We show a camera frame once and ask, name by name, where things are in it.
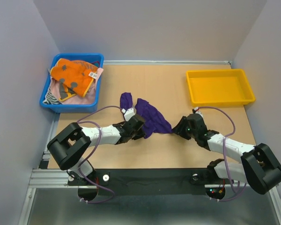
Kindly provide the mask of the purple towel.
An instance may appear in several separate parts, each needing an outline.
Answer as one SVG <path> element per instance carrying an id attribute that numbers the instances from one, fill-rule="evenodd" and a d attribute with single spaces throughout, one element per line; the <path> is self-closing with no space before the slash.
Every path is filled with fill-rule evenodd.
<path id="1" fill-rule="evenodd" d="M 135 108 L 136 113 L 140 115 L 145 124 L 133 140 L 140 138 L 149 138 L 153 133 L 171 134 L 171 124 L 164 118 L 164 116 L 148 101 L 138 98 L 137 103 L 133 106 L 133 98 L 130 92 L 124 92 L 120 96 L 120 108 L 124 114 L 128 109 Z"/>

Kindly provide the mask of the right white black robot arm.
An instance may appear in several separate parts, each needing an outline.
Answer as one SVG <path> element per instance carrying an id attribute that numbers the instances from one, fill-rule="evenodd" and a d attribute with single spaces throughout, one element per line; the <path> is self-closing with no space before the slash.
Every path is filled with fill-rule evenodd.
<path id="1" fill-rule="evenodd" d="M 264 195 L 281 182 L 281 164 L 264 143 L 251 145 L 227 138 L 208 129 L 198 113 L 182 117 L 172 132 L 186 140 L 193 138 L 200 147 L 235 160 L 235 163 L 212 162 L 212 168 L 206 171 L 207 180 L 212 183 L 231 178 L 247 183 L 255 192 Z"/>

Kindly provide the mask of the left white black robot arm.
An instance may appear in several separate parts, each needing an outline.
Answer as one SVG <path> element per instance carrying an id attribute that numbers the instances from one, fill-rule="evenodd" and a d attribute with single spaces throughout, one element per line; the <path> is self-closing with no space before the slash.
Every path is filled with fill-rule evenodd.
<path id="1" fill-rule="evenodd" d="M 60 170 L 68 171 L 68 185 L 86 186 L 95 179 L 95 169 L 83 158 L 87 148 L 99 145 L 118 145 L 144 136 L 145 120 L 139 115 L 129 116 L 125 121 L 107 127 L 81 127 L 70 123 L 47 144 L 51 156 Z"/>

